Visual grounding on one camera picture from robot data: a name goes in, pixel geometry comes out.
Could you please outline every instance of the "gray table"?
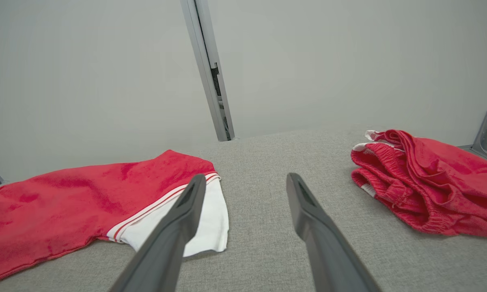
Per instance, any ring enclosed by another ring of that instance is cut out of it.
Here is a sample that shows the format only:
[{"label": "gray table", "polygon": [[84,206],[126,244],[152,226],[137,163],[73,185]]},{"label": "gray table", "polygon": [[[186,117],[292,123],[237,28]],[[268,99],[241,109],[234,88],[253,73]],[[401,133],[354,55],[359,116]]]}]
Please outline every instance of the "gray table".
[{"label": "gray table", "polygon": [[[285,190],[299,173],[382,290],[487,291],[487,239],[418,233],[351,180],[363,127],[223,142],[189,151],[214,163],[229,212],[227,251],[184,260],[177,291],[313,291]],[[89,247],[0,281],[7,291],[108,291],[134,255],[128,245]]]}]

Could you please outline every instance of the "white fabric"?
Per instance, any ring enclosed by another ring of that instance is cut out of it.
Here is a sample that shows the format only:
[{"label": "white fabric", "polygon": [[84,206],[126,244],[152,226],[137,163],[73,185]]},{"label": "white fabric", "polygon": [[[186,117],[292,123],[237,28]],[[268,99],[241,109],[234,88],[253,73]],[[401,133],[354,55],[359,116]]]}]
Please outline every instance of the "white fabric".
[{"label": "white fabric", "polygon": [[369,183],[365,183],[364,185],[362,185],[361,189],[363,189],[370,196],[372,196],[372,198],[375,198],[375,195],[377,195],[377,192],[375,192],[375,189]]},{"label": "white fabric", "polygon": [[359,143],[355,146],[353,146],[353,148],[351,148],[353,151],[357,151],[357,152],[364,152],[368,155],[375,155],[375,153],[373,153],[373,151],[371,151],[370,149],[366,148],[366,145],[368,144],[375,144],[377,142],[373,142],[373,143]]},{"label": "white fabric", "polygon": [[[214,181],[215,179],[220,179],[220,176],[216,173],[213,172],[211,174],[206,174],[206,184],[209,184],[211,181]],[[117,225],[112,227],[108,233],[106,233],[106,236],[108,236],[108,239],[114,242],[119,242],[119,243],[126,243],[121,239],[121,235],[126,231],[128,227],[130,227],[132,224],[140,221],[141,219],[145,218],[145,216],[148,216],[152,211],[155,211],[156,209],[159,209],[166,205],[166,203],[178,196],[182,193],[182,191],[186,188],[187,185],[179,185],[178,187],[174,188],[173,190],[167,192],[162,196],[160,199],[156,200],[155,202],[149,204],[130,218],[119,222]]]},{"label": "white fabric", "polygon": [[[147,216],[129,225],[123,234],[121,242],[128,243],[138,251],[157,224],[173,207],[180,194],[169,199]],[[186,244],[184,257],[195,255],[202,251],[225,251],[227,247],[227,232],[229,231],[229,216],[225,205],[220,179],[216,178],[206,185],[206,195],[200,214],[197,234]]]},{"label": "white fabric", "polygon": [[380,132],[377,132],[375,130],[368,130],[366,131],[366,133],[364,134],[364,136],[366,137],[366,139],[370,140],[370,141],[375,141],[375,138],[377,138],[377,136],[379,135]]}]

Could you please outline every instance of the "clothing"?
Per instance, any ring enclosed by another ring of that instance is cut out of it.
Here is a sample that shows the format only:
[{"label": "clothing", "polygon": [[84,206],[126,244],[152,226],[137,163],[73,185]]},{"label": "clothing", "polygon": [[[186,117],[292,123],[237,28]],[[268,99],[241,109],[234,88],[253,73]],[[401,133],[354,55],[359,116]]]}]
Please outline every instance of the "clothing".
[{"label": "clothing", "polygon": [[[225,207],[213,164],[171,150],[147,161],[58,170],[0,187],[0,279],[95,239],[134,242],[130,228],[169,210],[196,174],[204,174],[207,188],[215,189],[205,202]],[[213,220],[205,215],[200,225]],[[227,209],[214,216],[220,220],[219,232],[202,232],[205,227],[199,226],[195,237],[214,236],[216,250],[221,251],[227,241]],[[155,226],[147,224],[140,231],[149,235],[150,227]],[[186,251],[210,247],[204,244]]]},{"label": "clothing", "polygon": [[366,137],[351,152],[359,187],[418,231],[487,237],[486,160],[404,131]]}]

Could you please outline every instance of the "metal bracket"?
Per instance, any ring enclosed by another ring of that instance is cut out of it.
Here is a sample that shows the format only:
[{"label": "metal bracket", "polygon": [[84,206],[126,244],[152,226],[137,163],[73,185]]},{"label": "metal bracket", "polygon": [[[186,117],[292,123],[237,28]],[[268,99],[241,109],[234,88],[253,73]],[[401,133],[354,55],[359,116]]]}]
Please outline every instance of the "metal bracket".
[{"label": "metal bracket", "polygon": [[487,114],[483,119],[480,131],[478,132],[478,135],[476,135],[471,150],[487,159]]},{"label": "metal bracket", "polygon": [[207,0],[180,1],[216,136],[219,141],[229,141],[234,138],[235,131]]}]

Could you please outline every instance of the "folded red cloth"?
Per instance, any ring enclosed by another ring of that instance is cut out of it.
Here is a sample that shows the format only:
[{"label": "folded red cloth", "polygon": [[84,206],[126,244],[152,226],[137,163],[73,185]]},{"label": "folded red cloth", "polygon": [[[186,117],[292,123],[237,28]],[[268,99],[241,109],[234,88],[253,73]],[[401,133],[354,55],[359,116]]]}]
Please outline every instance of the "folded red cloth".
[{"label": "folded red cloth", "polygon": [[180,192],[209,161],[168,150],[137,163],[58,170],[0,187],[0,279],[62,257]]},{"label": "folded red cloth", "polygon": [[404,131],[366,132],[351,177],[418,231],[487,237],[487,161]]}]

